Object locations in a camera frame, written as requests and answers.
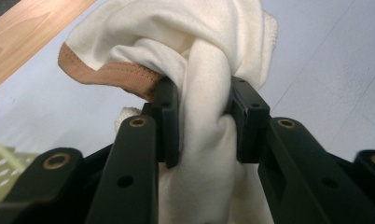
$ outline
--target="green basket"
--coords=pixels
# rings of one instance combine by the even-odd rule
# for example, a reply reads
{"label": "green basket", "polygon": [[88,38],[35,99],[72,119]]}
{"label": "green basket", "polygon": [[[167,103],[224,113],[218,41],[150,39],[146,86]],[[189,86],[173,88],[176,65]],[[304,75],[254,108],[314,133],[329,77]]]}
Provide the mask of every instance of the green basket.
{"label": "green basket", "polygon": [[36,156],[34,153],[14,152],[14,148],[0,145],[0,202]]}

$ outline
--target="wooden board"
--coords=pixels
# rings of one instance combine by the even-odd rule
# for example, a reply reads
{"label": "wooden board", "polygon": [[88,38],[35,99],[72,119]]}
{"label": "wooden board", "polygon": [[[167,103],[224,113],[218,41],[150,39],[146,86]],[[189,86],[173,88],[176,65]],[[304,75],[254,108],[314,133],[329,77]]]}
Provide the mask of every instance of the wooden board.
{"label": "wooden board", "polygon": [[0,84],[95,0],[21,0],[0,17]]}

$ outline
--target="brown trim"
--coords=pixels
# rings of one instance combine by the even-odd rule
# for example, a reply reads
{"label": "brown trim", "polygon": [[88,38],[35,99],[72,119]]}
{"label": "brown trim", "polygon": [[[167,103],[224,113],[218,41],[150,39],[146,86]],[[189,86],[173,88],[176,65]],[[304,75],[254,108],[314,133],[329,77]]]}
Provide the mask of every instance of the brown trim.
{"label": "brown trim", "polygon": [[156,86],[163,77],[142,65],[125,62],[107,63],[96,71],[84,64],[65,43],[60,49],[59,66],[80,83],[121,87],[149,102],[153,101]]}

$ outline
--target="cream fabric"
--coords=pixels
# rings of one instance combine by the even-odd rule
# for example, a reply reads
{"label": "cream fabric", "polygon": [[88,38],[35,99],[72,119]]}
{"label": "cream fabric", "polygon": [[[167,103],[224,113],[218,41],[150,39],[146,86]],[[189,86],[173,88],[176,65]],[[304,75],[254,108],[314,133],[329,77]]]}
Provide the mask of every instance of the cream fabric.
{"label": "cream fabric", "polygon": [[[66,47],[96,80],[113,80],[123,64],[112,74],[96,71],[125,62],[178,87],[181,161],[160,167],[160,223],[272,222],[256,166],[236,161],[235,124],[224,110],[231,76],[256,89],[266,80],[276,31],[258,0],[110,0],[67,38]],[[67,69],[76,59],[61,55],[59,64],[78,81],[91,78]]]}

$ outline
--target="white towel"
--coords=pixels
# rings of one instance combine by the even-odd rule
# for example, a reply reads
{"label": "white towel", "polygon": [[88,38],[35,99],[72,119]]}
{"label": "white towel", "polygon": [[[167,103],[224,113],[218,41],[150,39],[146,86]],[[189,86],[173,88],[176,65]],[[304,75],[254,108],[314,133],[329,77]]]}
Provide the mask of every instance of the white towel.
{"label": "white towel", "polygon": [[169,77],[180,99],[181,160],[160,167],[160,223],[272,222],[255,165],[236,161],[230,77],[258,89],[276,40],[259,0],[110,0],[68,36],[60,67],[148,101]]}

